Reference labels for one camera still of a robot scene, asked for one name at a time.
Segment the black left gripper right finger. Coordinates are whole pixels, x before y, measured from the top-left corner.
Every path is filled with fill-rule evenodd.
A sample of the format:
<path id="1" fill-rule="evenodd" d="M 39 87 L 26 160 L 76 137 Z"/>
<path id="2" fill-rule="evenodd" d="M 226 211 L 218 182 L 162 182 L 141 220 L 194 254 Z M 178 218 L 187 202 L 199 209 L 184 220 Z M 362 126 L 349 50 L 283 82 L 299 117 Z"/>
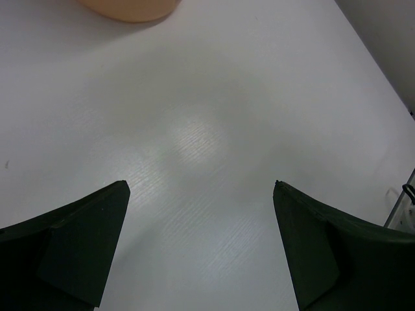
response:
<path id="1" fill-rule="evenodd" d="M 414 235 L 277 181 L 274 209 L 300 310 L 413 310 Z"/>

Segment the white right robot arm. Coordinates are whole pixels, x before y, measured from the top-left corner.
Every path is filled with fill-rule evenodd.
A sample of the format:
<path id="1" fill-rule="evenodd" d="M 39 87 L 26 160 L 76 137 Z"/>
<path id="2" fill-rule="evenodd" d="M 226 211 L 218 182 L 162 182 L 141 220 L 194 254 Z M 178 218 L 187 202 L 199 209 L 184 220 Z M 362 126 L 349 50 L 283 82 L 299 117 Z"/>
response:
<path id="1" fill-rule="evenodd" d="M 414 309 L 414 179 L 384 225 L 277 181 L 274 209 L 300 310 Z"/>

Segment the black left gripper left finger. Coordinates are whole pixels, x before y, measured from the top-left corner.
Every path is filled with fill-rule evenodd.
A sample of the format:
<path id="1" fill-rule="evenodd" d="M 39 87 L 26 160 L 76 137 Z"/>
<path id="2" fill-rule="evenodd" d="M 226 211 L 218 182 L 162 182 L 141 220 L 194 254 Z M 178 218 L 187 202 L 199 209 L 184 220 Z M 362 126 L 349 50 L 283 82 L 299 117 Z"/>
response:
<path id="1" fill-rule="evenodd" d="M 116 181 L 1 229 L 2 310 L 94 310 L 101 304 L 130 197 Z"/>

